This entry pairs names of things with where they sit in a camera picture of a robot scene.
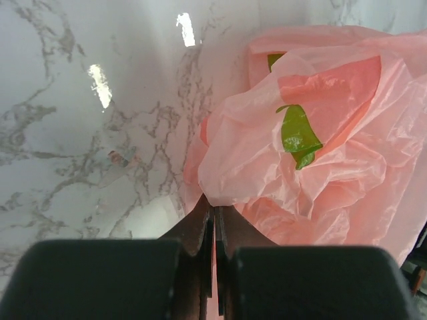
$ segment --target translucent pink plastic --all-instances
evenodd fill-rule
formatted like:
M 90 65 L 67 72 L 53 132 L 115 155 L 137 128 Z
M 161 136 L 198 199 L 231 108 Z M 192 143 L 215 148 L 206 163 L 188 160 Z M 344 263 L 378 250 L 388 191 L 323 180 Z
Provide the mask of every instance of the translucent pink plastic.
M 287 27 L 254 39 L 251 89 L 190 145 L 187 210 L 205 193 L 281 245 L 380 245 L 403 262 L 427 218 L 427 155 L 410 181 L 427 135 L 426 58 L 427 31 Z M 286 105 L 302 107 L 323 146 L 301 169 L 284 150 Z

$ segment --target white marble table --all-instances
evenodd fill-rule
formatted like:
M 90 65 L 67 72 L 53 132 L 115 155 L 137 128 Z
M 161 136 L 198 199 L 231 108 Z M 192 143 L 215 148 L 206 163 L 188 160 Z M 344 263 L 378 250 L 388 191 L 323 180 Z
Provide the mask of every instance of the white marble table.
M 260 30 L 426 17 L 426 0 L 0 0 L 0 292 L 36 241 L 157 237 L 182 217 L 185 150 L 248 87 Z M 140 162 L 99 188 L 129 147 Z

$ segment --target black object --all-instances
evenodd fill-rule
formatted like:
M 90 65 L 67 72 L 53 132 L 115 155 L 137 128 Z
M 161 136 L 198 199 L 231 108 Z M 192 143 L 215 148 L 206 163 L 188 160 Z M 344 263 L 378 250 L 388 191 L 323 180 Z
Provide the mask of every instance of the black object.
M 158 240 L 36 244 L 11 279 L 0 319 L 205 319 L 214 230 L 227 320 L 419 319 L 383 250 L 279 247 L 233 207 L 210 207 L 205 197 Z

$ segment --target pink plastic bag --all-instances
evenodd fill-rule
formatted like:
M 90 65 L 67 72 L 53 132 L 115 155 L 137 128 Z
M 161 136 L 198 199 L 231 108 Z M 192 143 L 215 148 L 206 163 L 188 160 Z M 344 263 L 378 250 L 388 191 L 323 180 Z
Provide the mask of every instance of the pink plastic bag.
M 398 207 L 427 134 L 427 32 L 290 27 L 249 49 L 251 89 L 190 145 L 187 210 L 205 193 L 281 245 L 381 245 L 403 262 L 426 220 Z M 393 220 L 411 221 L 399 242 L 384 240 Z

